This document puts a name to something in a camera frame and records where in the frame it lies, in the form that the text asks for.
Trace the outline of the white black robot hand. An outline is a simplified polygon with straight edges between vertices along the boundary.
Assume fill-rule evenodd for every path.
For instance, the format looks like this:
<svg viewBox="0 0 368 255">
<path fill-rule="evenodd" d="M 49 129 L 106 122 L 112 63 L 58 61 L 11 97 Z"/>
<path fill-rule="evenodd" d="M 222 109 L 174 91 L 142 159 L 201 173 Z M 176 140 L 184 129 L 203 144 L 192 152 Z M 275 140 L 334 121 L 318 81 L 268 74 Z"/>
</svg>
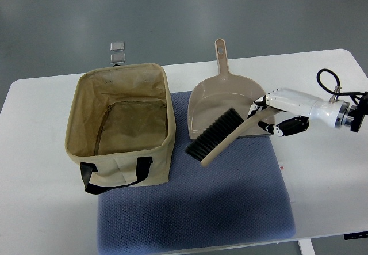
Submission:
<svg viewBox="0 0 368 255">
<path fill-rule="evenodd" d="M 272 91 L 253 102 L 248 117 L 266 109 L 274 108 L 289 112 L 295 116 L 279 124 L 268 124 L 263 121 L 258 126 L 276 136 L 290 136 L 304 132 L 309 127 L 309 121 L 318 119 L 333 128 L 350 126 L 352 118 L 349 113 L 356 109 L 343 100 L 322 100 L 316 96 L 292 89 L 282 88 Z"/>
</svg>

